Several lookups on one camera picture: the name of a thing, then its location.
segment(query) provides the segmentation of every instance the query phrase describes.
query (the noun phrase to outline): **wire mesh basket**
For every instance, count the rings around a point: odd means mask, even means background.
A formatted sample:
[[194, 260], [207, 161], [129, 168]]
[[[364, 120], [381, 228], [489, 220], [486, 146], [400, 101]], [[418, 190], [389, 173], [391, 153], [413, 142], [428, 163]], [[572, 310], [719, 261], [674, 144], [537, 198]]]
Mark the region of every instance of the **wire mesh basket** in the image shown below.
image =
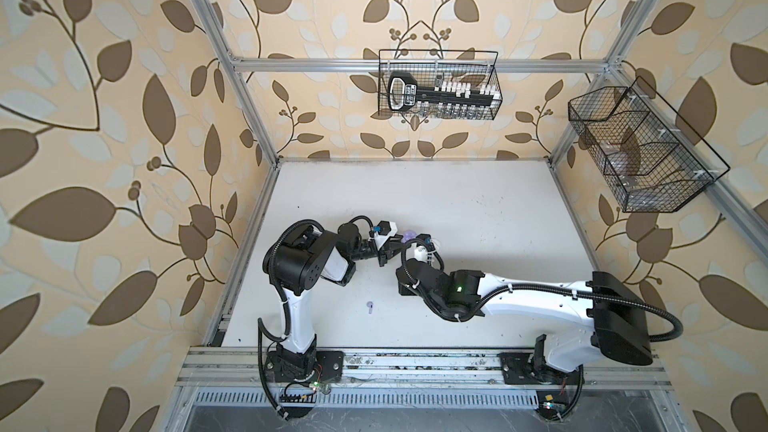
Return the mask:
[[[475, 50], [379, 51], [379, 116], [404, 120], [493, 120], [501, 106], [498, 53]], [[455, 59], [446, 55], [457, 54]]]
[[[572, 99], [568, 120], [623, 212], [676, 212], [730, 167], [650, 84], [639, 86], [638, 80], [629, 87], [603, 87]], [[654, 113], [646, 91], [674, 111], [676, 126], [667, 126]], [[696, 146], [683, 144], [683, 137]], [[705, 165], [694, 152], [697, 147], [718, 164]]]

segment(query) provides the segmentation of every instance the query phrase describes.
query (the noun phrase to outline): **white tabletop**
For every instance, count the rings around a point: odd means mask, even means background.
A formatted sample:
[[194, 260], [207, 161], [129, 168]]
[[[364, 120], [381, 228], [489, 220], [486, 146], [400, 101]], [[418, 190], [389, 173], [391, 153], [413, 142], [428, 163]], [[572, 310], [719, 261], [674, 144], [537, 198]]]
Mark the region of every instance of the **white tabletop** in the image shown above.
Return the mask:
[[[280, 332], [282, 308], [261, 263], [290, 224], [313, 218], [335, 232], [357, 215], [428, 233], [446, 272], [481, 270], [543, 282], [589, 280], [592, 267], [544, 162], [288, 162], [282, 166], [224, 337], [255, 347], [256, 320]], [[367, 226], [359, 222], [361, 232]], [[513, 348], [566, 323], [515, 315], [446, 322], [416, 296], [397, 292], [399, 258], [357, 263], [351, 283], [312, 289], [320, 347]], [[366, 306], [373, 302], [372, 313]]]

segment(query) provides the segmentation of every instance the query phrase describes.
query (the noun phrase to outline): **wall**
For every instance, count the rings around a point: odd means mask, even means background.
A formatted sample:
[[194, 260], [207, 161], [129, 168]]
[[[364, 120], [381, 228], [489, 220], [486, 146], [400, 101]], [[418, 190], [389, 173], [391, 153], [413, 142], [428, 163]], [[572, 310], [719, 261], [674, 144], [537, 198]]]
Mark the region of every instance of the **wall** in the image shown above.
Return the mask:
[[588, 85], [577, 73], [501, 74], [504, 101], [495, 120], [441, 120], [377, 112], [376, 78], [368, 75], [246, 78], [275, 150], [310, 158], [546, 157], [568, 121], [568, 99]]
[[0, 430], [157, 427], [202, 340], [266, 164], [199, 23], [2, 0]]
[[631, 0], [211, 0], [248, 57], [362, 57], [363, 48], [596, 59]]
[[[734, 168], [724, 180], [768, 217], [766, 0], [661, 0], [646, 27], [626, 66], [714, 144]], [[674, 214], [624, 214], [581, 147], [559, 170], [600, 264], [684, 322], [682, 338], [655, 350], [691, 423], [765, 430], [766, 265], [706, 196]]]

